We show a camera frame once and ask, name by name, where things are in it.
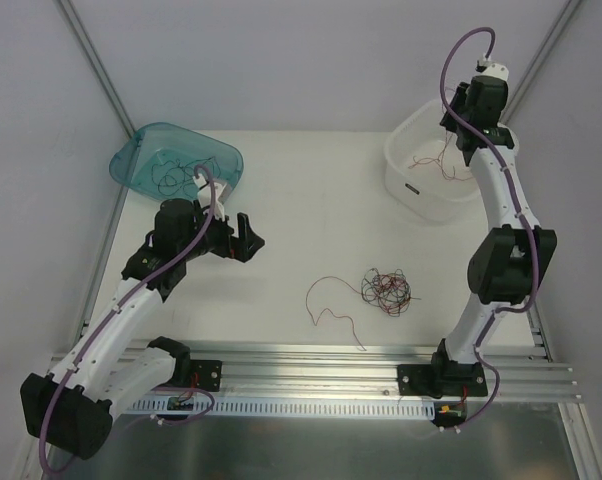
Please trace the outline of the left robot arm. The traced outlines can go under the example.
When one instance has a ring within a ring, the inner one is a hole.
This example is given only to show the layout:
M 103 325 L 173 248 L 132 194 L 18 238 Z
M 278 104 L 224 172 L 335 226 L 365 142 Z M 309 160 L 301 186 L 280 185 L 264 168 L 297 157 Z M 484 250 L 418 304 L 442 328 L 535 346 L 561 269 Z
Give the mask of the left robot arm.
M 243 212 L 232 226 L 196 201 L 163 202 L 101 316 L 48 373 L 32 373 L 20 387 L 26 428 L 38 439 L 39 454 L 54 446 L 87 460 L 118 417 L 146 393 L 190 387 L 189 347 L 164 336 L 132 364 L 115 366 L 136 331 L 185 278 L 188 261 L 213 254 L 246 263 L 264 245 Z

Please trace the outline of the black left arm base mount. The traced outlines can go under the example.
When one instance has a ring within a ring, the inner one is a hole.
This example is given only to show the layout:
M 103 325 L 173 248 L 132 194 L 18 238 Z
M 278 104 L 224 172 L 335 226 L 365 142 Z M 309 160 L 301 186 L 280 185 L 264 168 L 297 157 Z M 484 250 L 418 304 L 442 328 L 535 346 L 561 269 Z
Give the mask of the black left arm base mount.
M 163 336 L 152 340 L 148 347 L 165 351 L 175 360 L 171 377 L 161 384 L 161 387 L 190 387 L 208 392 L 219 391 L 223 366 L 220 360 L 193 359 L 187 345 Z

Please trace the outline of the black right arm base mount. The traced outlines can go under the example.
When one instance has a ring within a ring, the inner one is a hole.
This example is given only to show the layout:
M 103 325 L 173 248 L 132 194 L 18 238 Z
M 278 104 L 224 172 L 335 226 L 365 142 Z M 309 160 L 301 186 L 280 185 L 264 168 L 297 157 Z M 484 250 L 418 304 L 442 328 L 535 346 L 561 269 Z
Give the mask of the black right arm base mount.
M 434 399 L 488 396 L 484 370 L 479 363 L 400 364 L 397 366 L 397 382 L 401 396 Z

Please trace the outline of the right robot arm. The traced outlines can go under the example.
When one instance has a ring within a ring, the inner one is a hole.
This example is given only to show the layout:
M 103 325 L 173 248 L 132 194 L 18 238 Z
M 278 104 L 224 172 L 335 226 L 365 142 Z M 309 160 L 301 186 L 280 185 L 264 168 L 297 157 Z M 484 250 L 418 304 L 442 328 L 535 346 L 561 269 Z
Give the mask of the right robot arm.
M 432 357 L 430 383 L 444 395 L 479 376 L 483 343 L 505 314 L 532 306 L 557 246 L 556 233 L 540 226 L 522 192 L 514 138 L 499 122 L 507 94 L 504 79 L 480 73 L 457 87 L 441 120 L 457 136 L 489 228 L 468 264 L 468 303 Z

